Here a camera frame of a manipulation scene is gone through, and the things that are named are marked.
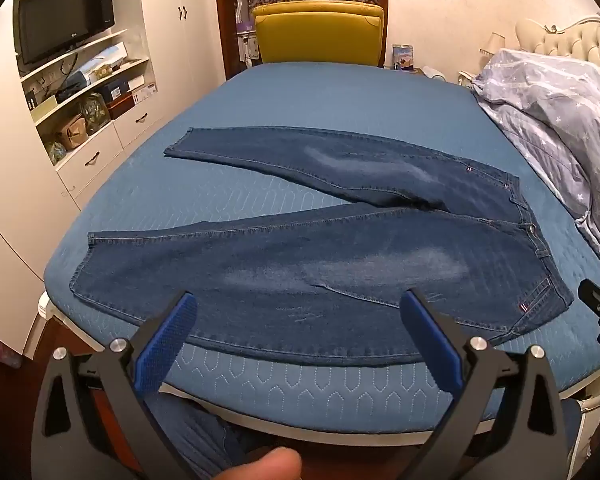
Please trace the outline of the person's left hand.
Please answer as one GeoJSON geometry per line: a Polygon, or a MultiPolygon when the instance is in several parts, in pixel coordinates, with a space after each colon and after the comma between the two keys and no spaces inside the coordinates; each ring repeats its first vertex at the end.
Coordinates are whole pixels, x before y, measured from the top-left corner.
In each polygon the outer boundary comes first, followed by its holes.
{"type": "Polygon", "coordinates": [[[291,448],[274,448],[255,462],[224,470],[214,480],[299,480],[302,459],[291,448]]]}

